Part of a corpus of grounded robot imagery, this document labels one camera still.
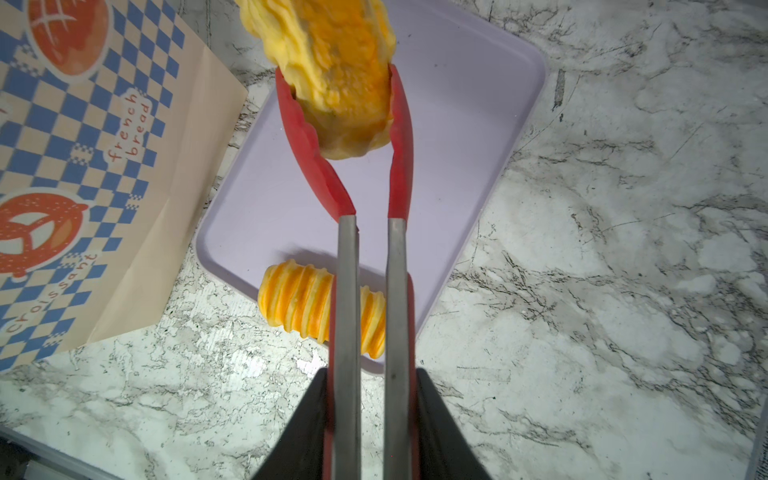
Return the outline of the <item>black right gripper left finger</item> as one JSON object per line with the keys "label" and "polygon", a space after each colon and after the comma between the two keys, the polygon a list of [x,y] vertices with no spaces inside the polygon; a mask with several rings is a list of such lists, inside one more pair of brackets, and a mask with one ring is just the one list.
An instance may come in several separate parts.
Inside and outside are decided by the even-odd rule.
{"label": "black right gripper left finger", "polygon": [[321,480],[327,415],[326,368],[319,369],[275,447],[252,480]]}

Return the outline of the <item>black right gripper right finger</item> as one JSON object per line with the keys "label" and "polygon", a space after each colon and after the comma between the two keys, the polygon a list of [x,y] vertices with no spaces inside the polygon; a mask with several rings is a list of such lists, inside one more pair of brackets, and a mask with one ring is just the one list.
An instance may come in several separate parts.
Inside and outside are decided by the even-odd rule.
{"label": "black right gripper right finger", "polygon": [[425,369],[416,382],[419,478],[490,480]]}

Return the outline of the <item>red silicone steel tongs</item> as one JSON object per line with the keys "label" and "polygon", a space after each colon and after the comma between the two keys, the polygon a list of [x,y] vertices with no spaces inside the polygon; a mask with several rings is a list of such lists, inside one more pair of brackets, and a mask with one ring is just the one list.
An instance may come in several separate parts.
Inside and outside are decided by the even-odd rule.
{"label": "red silicone steel tongs", "polygon": [[[386,364],[384,374],[383,476],[420,476],[417,381],[414,362],[414,294],[407,267],[414,137],[405,89],[396,66],[390,71],[390,140],[387,222]],[[276,77],[284,132],[316,198],[338,225],[335,280],[331,296],[329,367],[326,382],[322,474],[326,479],[361,476],[361,292],[359,230],[354,203],[331,163],[320,153],[315,129],[291,87]]]}

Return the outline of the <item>blue checkered paper bag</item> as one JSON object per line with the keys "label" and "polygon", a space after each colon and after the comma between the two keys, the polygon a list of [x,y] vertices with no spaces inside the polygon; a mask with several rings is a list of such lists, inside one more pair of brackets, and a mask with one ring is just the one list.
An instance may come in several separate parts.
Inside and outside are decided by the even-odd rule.
{"label": "blue checkered paper bag", "polygon": [[166,1],[1,5],[1,367],[156,323],[246,91]]}

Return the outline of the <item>yellow glazed danish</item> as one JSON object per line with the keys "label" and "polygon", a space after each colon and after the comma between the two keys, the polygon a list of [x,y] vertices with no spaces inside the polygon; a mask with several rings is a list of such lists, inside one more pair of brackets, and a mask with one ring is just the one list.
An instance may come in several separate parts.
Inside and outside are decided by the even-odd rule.
{"label": "yellow glazed danish", "polygon": [[329,160],[389,143],[396,37],[381,1],[241,1],[244,28],[292,87]]}

